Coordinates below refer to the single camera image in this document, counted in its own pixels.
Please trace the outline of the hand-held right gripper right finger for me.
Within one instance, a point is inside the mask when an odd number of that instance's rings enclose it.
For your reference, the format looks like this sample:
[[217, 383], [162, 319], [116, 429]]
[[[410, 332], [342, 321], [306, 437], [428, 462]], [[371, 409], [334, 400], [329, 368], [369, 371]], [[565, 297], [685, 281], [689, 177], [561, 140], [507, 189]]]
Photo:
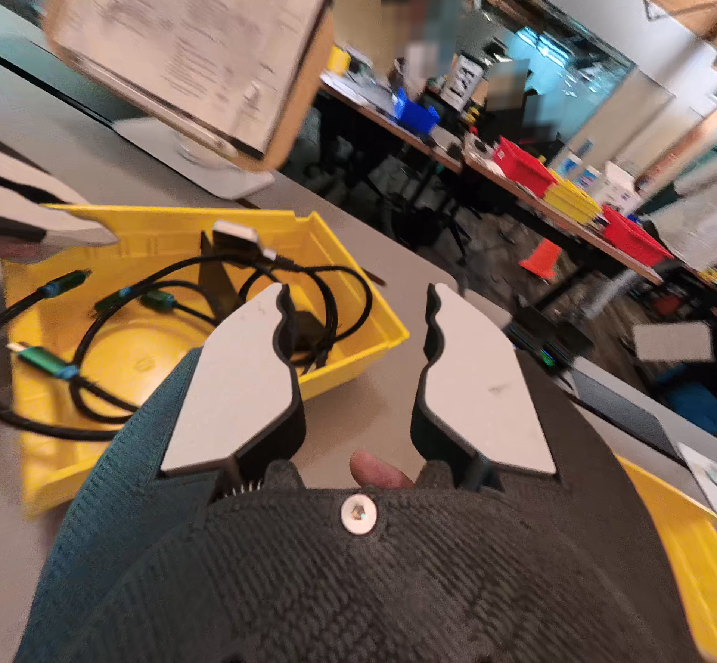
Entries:
[[427, 326], [410, 436], [457, 489], [502, 489], [503, 471], [542, 478], [557, 465], [517, 350], [499, 327], [445, 284], [426, 291]]

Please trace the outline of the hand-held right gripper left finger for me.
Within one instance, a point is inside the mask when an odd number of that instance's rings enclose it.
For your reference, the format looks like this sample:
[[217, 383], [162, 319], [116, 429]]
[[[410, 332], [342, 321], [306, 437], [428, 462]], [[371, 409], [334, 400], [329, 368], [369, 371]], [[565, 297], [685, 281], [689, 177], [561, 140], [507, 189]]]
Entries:
[[307, 425], [291, 362], [296, 311], [287, 284], [269, 285], [207, 338], [161, 461], [168, 487], [258, 489], [290, 461]]

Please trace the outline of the yellow plastic bin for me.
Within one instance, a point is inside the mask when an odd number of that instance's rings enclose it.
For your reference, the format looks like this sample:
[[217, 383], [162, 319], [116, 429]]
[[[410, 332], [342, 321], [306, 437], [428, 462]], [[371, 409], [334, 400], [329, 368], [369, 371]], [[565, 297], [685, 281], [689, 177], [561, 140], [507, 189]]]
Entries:
[[[43, 347], [72, 362], [81, 337], [96, 321], [99, 301], [188, 258], [208, 252], [214, 224], [223, 220], [255, 230], [261, 243], [300, 266], [345, 266], [368, 275], [317, 213], [298, 216], [290, 210], [223, 210], [113, 205], [47, 205], [40, 214], [63, 213], [62, 224], [100, 225], [118, 241], [104, 246], [61, 245], [58, 253], [33, 264], [2, 263], [6, 302], [15, 304], [37, 287], [75, 270], [91, 276], [77, 289], [45, 300], [21, 314], [5, 329], [9, 341]], [[297, 354], [298, 381], [304, 399], [312, 399], [354, 380], [390, 350], [408, 340], [409, 331], [373, 284], [366, 321], [355, 325], [366, 306], [365, 288], [344, 272], [318, 273], [337, 304], [338, 341], [327, 363], [303, 373], [308, 363]], [[127, 403], [139, 405], [174, 366], [202, 345], [210, 326], [185, 312], [153, 312], [130, 303], [103, 325], [80, 365], [82, 375]], [[116, 429], [78, 412], [68, 387], [34, 370], [5, 351], [11, 360], [12, 410], [20, 416], [59, 427], [92, 432]], [[32, 520], [76, 496], [106, 442], [67, 442], [32, 433], [19, 435], [20, 501]]]
[[716, 514], [637, 464], [617, 457], [647, 507], [670, 561], [695, 645], [716, 661]]

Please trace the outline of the grey desk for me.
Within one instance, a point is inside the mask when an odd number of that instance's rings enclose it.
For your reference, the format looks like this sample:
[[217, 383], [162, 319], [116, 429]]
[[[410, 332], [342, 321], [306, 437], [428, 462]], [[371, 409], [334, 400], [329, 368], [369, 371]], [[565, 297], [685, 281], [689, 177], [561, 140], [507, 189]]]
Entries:
[[[111, 128], [1, 67], [1, 140], [98, 205], [238, 207], [221, 201], [119, 137]], [[356, 380], [310, 400], [307, 439], [296, 461], [311, 487], [353, 483], [348, 456], [367, 449], [416, 475], [422, 459], [409, 438], [417, 379], [425, 362], [429, 283], [456, 289], [434, 264], [309, 192], [282, 174], [249, 205], [317, 212], [357, 263], [387, 282], [380, 287], [410, 331], [407, 343]]]

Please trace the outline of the person's right hand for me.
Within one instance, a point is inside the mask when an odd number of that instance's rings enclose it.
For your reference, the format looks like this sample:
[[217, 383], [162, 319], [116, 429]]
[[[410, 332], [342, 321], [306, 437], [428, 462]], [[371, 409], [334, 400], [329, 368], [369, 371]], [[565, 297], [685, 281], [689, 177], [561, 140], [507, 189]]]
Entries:
[[414, 486], [405, 473], [364, 449], [352, 453], [348, 465], [354, 482], [362, 488], [399, 490]]

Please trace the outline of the black device with green lights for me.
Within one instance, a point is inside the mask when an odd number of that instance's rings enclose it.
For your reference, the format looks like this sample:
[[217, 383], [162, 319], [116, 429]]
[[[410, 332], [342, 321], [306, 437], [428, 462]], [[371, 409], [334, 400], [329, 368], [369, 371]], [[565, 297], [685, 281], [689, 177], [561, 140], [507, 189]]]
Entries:
[[531, 355], [552, 376], [568, 371], [577, 358], [589, 354], [595, 346], [573, 322], [552, 320], [531, 306], [516, 309], [502, 331], [516, 349]]

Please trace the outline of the orange traffic cone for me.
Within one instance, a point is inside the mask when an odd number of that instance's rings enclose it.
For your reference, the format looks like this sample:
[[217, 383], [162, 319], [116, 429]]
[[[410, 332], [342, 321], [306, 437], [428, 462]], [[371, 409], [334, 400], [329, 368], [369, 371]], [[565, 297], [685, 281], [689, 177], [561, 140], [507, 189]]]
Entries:
[[544, 238], [530, 256], [520, 260], [519, 266], [528, 273], [547, 282], [555, 281], [556, 265], [561, 257], [561, 247]]

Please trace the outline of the white flat box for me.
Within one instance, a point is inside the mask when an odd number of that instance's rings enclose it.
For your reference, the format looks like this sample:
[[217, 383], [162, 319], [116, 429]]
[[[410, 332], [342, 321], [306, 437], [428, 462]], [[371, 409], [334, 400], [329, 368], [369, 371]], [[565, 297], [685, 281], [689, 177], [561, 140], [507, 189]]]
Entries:
[[635, 325], [632, 339], [638, 360], [649, 363], [712, 363], [713, 330], [707, 322]]

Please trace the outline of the stack of yellow bins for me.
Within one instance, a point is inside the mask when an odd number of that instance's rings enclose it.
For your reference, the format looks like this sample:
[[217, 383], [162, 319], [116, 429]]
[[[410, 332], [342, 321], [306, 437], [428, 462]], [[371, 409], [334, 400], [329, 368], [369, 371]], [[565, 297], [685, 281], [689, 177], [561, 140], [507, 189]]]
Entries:
[[547, 189], [543, 200], [581, 226], [602, 215], [601, 205], [579, 186], [562, 177]]

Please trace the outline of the printed instruction sheet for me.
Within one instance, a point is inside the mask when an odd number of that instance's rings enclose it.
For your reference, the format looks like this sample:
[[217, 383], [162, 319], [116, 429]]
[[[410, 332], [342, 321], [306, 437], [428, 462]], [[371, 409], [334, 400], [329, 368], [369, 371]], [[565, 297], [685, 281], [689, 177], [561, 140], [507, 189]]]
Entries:
[[54, 0], [59, 54], [139, 107], [264, 154], [327, 0]]

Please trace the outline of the red plastic bin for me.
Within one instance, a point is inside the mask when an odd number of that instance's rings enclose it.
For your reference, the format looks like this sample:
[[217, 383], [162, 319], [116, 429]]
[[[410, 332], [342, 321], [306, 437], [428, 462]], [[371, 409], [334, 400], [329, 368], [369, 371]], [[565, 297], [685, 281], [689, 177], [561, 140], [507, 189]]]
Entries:
[[605, 240], [643, 266], [655, 267], [674, 257], [641, 225], [608, 205], [602, 206], [602, 216], [606, 221], [603, 230]]
[[556, 183], [556, 177], [538, 159], [502, 136], [496, 142], [493, 161], [507, 179], [539, 199]]

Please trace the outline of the wooden document stand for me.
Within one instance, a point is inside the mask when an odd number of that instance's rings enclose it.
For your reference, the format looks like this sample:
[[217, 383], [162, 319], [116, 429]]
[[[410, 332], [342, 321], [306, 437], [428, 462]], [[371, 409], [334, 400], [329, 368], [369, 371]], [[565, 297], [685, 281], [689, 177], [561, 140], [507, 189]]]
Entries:
[[[59, 54], [47, 39], [44, 26], [48, 10], [43, 20], [43, 31], [51, 52], [68, 67], [143, 112], [141, 117], [113, 121], [112, 129], [117, 135], [213, 196], [226, 201], [240, 201], [274, 182], [274, 172], [288, 158], [313, 104], [320, 88], [321, 74], [333, 47], [331, 1], [327, 0], [326, 8], [308, 43], [285, 102], [282, 119], [264, 154], [235, 148], [231, 142], [220, 138], [218, 133], [202, 130], [197, 123], [156, 103], [151, 111], [147, 111], [133, 99], [134, 96], [141, 97], [139, 92], [134, 92], [129, 98], [125, 97], [104, 80], [86, 73], [77, 65], [76, 58]], [[47, 9], [53, 2], [47, 0]]]

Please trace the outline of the small blue plastic bin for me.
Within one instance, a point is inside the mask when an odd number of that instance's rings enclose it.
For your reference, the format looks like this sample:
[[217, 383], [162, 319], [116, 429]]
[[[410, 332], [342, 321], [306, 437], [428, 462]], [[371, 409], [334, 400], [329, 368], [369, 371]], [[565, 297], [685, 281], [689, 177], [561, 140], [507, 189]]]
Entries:
[[413, 102], [403, 88], [399, 88], [393, 96], [392, 116], [405, 130], [419, 136], [427, 136], [440, 122], [440, 114], [435, 107], [427, 108]]

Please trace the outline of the long wooden table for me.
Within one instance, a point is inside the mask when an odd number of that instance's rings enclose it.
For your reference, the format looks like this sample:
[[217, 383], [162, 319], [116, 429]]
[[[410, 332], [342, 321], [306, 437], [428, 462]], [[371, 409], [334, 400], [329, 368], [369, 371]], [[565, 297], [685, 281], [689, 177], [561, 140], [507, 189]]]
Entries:
[[662, 286], [663, 278], [652, 268], [641, 264], [638, 260], [608, 243], [594, 228], [583, 226], [566, 213], [551, 205], [545, 198], [537, 196], [523, 184], [516, 183], [491, 165], [493, 161], [485, 160], [479, 151], [471, 147], [468, 140], [462, 144], [460, 159], [449, 157], [442, 148], [432, 148], [426, 142], [401, 127], [391, 118], [389, 113], [375, 107], [372, 102], [357, 102], [352, 96], [358, 95], [345, 87], [345, 79], [334, 77], [324, 72], [321, 75], [320, 90], [327, 93], [346, 107], [352, 109], [364, 119], [371, 121], [382, 130], [398, 137], [407, 148], [422, 153], [432, 163], [419, 176], [419, 186], [415, 191], [416, 201], [431, 181], [435, 166], [439, 165], [453, 173], [456, 178], [474, 180], [477, 176], [492, 183], [491, 188], [500, 188], [506, 195], [492, 194], [497, 207], [504, 215], [510, 216], [516, 223], [524, 225], [540, 237], [560, 247], [565, 255], [569, 255], [575, 263], [575, 269], [561, 280], [553, 282], [553, 286], [536, 304], [547, 307], [558, 300], [563, 294], [584, 282], [592, 274], [609, 276], [615, 269], [628, 269], [636, 273], [640, 280], [646, 280], [651, 286]]

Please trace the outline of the framed white sign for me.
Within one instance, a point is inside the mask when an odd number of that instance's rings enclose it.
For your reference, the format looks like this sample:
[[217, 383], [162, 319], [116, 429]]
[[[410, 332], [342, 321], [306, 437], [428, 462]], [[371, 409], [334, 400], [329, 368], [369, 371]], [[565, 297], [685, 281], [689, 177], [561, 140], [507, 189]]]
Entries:
[[485, 73], [480, 60], [460, 53], [446, 77], [440, 98], [456, 112], [462, 111]]

